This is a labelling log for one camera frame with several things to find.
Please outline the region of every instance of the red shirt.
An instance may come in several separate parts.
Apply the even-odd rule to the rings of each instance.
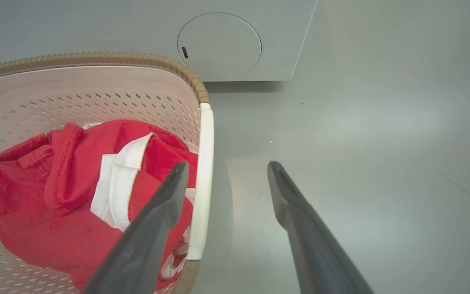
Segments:
[[[67,272],[84,287],[122,232],[90,212],[103,154],[149,133],[141,171],[129,202],[132,220],[178,162],[190,164],[188,188],[195,187],[197,155],[174,134],[144,122],[115,120],[87,130],[35,136],[0,153],[0,239],[26,263]],[[191,223],[192,204],[184,200],[179,223],[170,231],[161,265]],[[162,281],[156,289],[173,283]]]

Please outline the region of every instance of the circular door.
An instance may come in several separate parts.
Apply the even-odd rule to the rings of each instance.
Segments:
[[[250,72],[261,57],[261,39],[250,24],[227,13],[190,20],[177,46],[186,65],[212,80],[230,80]]]

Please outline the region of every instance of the gray surface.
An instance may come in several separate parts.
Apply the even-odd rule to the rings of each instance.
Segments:
[[[377,294],[470,293],[470,2],[323,1],[292,81],[207,87],[215,175],[194,293],[299,292],[270,160]]]

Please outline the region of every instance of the white laundry basket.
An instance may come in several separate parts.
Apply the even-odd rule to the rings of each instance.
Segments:
[[[209,96],[183,63],[143,53],[71,53],[0,64],[0,152],[41,132],[114,119],[164,128],[198,152],[190,249],[177,283],[191,290],[204,245],[213,173],[214,125]],[[71,294],[63,272],[24,263],[0,242],[0,293]]]

